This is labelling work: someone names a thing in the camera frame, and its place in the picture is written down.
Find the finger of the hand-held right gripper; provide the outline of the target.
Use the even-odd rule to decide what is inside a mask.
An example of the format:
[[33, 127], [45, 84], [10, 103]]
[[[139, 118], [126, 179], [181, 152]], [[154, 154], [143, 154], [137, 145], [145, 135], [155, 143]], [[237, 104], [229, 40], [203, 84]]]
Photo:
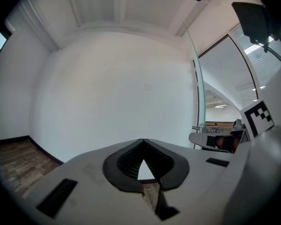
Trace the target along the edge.
[[233, 131], [238, 131], [246, 129], [246, 126], [244, 123], [242, 123], [241, 119], [236, 119], [233, 123]]

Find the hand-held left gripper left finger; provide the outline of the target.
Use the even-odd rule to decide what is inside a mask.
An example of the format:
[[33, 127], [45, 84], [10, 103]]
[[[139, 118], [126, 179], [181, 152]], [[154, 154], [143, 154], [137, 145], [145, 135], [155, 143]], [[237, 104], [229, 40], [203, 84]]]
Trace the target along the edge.
[[63, 180], [77, 185], [58, 211], [54, 221], [63, 225], [155, 225], [159, 217], [146, 204], [141, 193], [115, 188], [103, 174], [104, 160], [132, 144], [121, 142], [80, 154], [45, 175], [25, 195], [37, 207]]

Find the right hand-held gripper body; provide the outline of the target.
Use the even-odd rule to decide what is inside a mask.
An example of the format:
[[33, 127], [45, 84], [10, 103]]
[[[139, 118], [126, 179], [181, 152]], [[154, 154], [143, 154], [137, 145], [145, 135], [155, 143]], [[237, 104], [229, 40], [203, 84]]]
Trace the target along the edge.
[[265, 137], [267, 134], [273, 136], [267, 138], [269, 147], [273, 147], [275, 142], [281, 141], [281, 68], [270, 79], [266, 88], [261, 91], [261, 100], [254, 102], [241, 112], [242, 120], [248, 132], [248, 138], [244, 139], [238, 132], [233, 131], [230, 135], [190, 133], [190, 142], [200, 146], [205, 150], [219, 150], [227, 153], [235, 151], [222, 150], [216, 146], [216, 138], [219, 136], [232, 136], [240, 138], [240, 144], [254, 141], [257, 138]]

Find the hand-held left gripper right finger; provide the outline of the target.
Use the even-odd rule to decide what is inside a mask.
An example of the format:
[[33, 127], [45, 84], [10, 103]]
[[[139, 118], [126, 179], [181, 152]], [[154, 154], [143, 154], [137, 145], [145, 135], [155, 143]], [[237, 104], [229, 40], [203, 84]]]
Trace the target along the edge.
[[166, 202], [179, 213], [155, 225], [222, 225], [228, 202], [235, 191], [249, 156], [251, 142], [238, 146], [234, 154], [173, 147], [188, 160], [189, 173], [176, 189], [164, 192]]

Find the person's right hand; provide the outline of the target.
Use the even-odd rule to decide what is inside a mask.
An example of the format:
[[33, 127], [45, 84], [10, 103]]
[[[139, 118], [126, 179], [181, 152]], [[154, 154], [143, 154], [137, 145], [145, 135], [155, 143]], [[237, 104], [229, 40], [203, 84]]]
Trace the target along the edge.
[[219, 136], [216, 138], [216, 146], [222, 150], [235, 151], [240, 143], [240, 138], [232, 136]]

